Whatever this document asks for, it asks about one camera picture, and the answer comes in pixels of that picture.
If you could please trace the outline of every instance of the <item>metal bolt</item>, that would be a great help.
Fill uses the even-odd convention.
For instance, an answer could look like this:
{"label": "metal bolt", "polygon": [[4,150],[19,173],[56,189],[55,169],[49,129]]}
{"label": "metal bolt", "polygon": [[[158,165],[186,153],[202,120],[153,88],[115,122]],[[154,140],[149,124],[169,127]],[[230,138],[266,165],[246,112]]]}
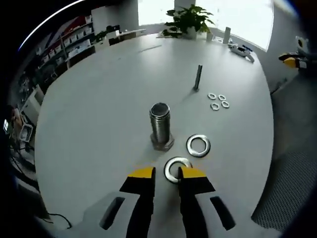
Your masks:
{"label": "metal bolt", "polygon": [[153,133],[151,141],[154,149],[167,151],[174,144],[174,138],[170,133],[169,106],[165,103],[156,103],[150,109],[150,120]]}
{"label": "metal bolt", "polygon": [[196,80],[195,80],[195,86],[193,88],[196,92],[199,91],[198,87],[199,87],[199,83],[200,83],[200,76],[202,74],[202,69],[203,69],[203,66],[201,64],[198,65],[197,75],[196,75]]}

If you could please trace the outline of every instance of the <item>metal washer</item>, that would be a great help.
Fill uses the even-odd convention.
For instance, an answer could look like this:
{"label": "metal washer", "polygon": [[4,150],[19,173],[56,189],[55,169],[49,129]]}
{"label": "metal washer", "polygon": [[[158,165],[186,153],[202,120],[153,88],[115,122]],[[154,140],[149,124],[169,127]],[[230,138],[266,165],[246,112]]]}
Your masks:
{"label": "metal washer", "polygon": [[210,104],[211,109],[213,109],[214,111],[218,111],[219,110],[219,104],[218,103],[211,103]]}
{"label": "metal washer", "polygon": [[226,101],[226,97],[221,94],[218,95],[218,98],[220,101]]}
{"label": "metal washer", "polygon": [[[192,142],[195,139],[200,139],[205,143],[205,149],[202,152],[198,152],[192,148]],[[197,158],[201,158],[209,153],[210,141],[208,140],[208,138],[205,135],[194,134],[187,139],[186,147],[187,147],[187,151],[190,155],[197,157]]]}
{"label": "metal washer", "polygon": [[229,108],[229,107],[230,107],[230,104],[229,104],[227,101],[222,101],[222,102],[221,102],[221,105],[222,105],[224,108]]}
{"label": "metal washer", "polygon": [[207,97],[211,100],[216,100],[217,95],[215,93],[208,93]]}
{"label": "metal washer", "polygon": [[171,173],[170,173],[170,168],[172,167],[173,164],[175,163],[181,163],[185,165],[186,167],[192,167],[192,163],[186,158],[183,157],[174,157],[168,160],[164,166],[164,175],[165,178],[167,178],[168,181],[172,183],[179,183],[179,179],[175,178]]}

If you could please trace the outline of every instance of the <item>potted plant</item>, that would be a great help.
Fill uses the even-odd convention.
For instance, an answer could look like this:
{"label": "potted plant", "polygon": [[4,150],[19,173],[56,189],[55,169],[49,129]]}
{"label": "potted plant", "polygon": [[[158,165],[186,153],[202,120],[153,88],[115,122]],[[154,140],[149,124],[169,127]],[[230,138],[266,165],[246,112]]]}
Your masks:
{"label": "potted plant", "polygon": [[190,8],[182,7],[182,10],[179,11],[169,10],[167,15],[172,16],[174,21],[165,23],[166,26],[170,27],[162,31],[166,37],[195,39],[197,32],[210,33],[206,21],[214,24],[208,17],[213,14],[194,4]]}

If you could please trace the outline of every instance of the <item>white round table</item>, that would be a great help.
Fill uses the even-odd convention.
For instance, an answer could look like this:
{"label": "white round table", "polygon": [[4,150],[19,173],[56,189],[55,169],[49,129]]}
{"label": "white round table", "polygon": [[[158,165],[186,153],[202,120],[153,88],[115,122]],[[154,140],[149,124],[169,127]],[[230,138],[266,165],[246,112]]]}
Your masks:
{"label": "white round table", "polygon": [[[104,48],[66,71],[49,87],[36,130],[36,172],[48,212],[77,224],[134,169],[153,165],[149,237],[185,237],[177,186],[163,174],[166,161],[181,156],[206,172],[237,225],[249,219],[273,146],[270,94],[254,57],[251,63],[217,42],[148,35]],[[203,70],[195,93],[198,64]],[[208,93],[225,95],[230,108],[213,111]],[[168,152],[155,151],[150,141],[149,110],[158,102],[170,106],[175,143]],[[188,154],[192,134],[209,138],[205,157]],[[64,229],[64,223],[56,225]]]}

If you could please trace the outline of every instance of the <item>yellow object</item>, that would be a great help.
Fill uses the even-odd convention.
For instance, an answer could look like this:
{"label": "yellow object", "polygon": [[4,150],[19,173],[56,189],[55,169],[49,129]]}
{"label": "yellow object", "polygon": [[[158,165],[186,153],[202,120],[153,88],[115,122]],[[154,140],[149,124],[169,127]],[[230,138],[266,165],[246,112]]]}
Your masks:
{"label": "yellow object", "polygon": [[284,64],[291,68],[296,68],[296,59],[295,58],[287,58],[286,60],[283,61]]}
{"label": "yellow object", "polygon": [[182,166],[184,179],[206,177],[205,173],[196,168]]}
{"label": "yellow object", "polygon": [[153,168],[154,167],[145,167],[142,169],[135,170],[133,173],[129,174],[128,177],[150,179],[152,177]]}

